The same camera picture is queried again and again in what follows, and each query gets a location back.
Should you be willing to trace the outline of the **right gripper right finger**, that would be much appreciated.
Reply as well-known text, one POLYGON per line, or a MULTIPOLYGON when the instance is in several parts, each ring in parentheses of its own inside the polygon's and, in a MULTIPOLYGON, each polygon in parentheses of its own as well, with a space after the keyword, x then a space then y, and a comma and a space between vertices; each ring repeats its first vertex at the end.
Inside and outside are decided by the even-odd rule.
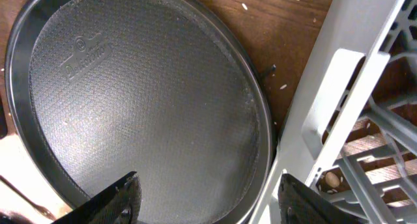
POLYGON ((281 222, 285 224, 348 224, 361 223, 308 188, 294 176, 281 176, 278 190, 281 222))

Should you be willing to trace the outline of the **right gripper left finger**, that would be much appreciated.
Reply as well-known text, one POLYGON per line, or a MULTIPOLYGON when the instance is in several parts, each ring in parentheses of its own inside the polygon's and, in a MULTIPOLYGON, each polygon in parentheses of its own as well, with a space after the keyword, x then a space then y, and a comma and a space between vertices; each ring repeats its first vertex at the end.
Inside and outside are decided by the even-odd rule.
POLYGON ((133 224, 137 223, 140 206, 140 181, 131 171, 53 224, 133 224))

